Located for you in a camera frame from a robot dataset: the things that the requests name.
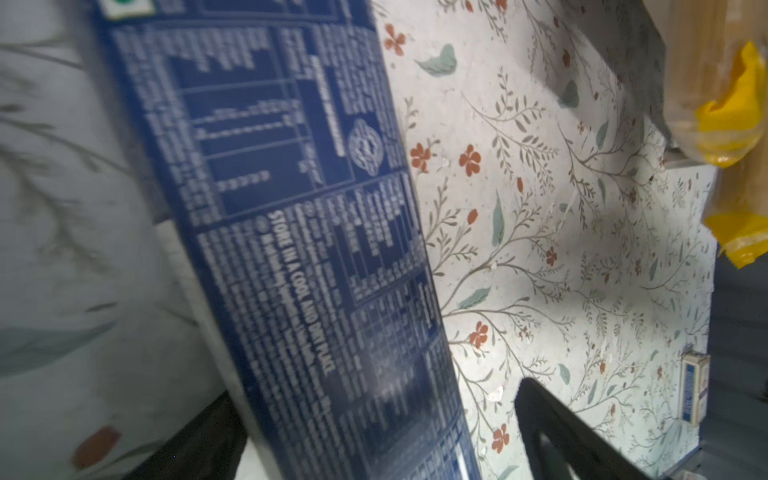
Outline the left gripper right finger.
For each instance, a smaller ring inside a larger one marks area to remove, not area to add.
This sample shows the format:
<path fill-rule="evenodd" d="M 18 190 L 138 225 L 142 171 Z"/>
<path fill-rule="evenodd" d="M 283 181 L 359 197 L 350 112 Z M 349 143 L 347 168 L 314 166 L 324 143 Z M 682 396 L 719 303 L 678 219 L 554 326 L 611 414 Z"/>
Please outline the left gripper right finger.
<path fill-rule="evenodd" d="M 647 477 L 535 379 L 521 380 L 514 406 L 533 478 Z"/>

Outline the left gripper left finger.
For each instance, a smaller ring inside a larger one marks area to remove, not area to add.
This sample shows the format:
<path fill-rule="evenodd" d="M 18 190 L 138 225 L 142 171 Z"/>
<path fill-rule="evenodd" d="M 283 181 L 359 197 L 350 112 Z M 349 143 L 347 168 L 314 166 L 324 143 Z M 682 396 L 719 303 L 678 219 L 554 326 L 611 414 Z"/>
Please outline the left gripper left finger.
<path fill-rule="evenodd" d="M 224 393 L 125 478 L 233 480 L 247 439 L 238 411 Z"/>

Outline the yellow spaghetti bag with barcode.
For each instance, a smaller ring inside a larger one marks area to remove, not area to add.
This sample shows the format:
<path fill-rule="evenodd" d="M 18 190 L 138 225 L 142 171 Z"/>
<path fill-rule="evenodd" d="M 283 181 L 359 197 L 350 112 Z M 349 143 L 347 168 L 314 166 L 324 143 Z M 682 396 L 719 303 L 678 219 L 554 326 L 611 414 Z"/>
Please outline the yellow spaghetti bag with barcode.
<path fill-rule="evenodd" d="M 718 173 L 702 223 L 737 269 L 767 253 L 766 150 L 755 148 Z"/>

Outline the blue pasta box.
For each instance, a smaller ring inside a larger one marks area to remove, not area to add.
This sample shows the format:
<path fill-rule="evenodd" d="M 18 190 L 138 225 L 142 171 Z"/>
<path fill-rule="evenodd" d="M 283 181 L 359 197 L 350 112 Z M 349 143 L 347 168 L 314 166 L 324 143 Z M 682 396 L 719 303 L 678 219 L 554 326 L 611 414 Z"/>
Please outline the blue pasta box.
<path fill-rule="evenodd" d="M 65 1 L 270 479 L 480 475 L 367 1 Z"/>

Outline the yellow Pastatime spaghetti bag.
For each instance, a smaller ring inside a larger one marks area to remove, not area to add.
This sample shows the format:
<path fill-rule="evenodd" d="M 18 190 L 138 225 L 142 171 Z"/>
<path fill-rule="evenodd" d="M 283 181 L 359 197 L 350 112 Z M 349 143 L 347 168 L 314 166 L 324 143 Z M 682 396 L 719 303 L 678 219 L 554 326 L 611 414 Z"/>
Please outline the yellow Pastatime spaghetti bag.
<path fill-rule="evenodd" d="M 767 122 L 767 3 L 668 3 L 664 120 L 684 154 L 719 168 L 742 160 Z"/>

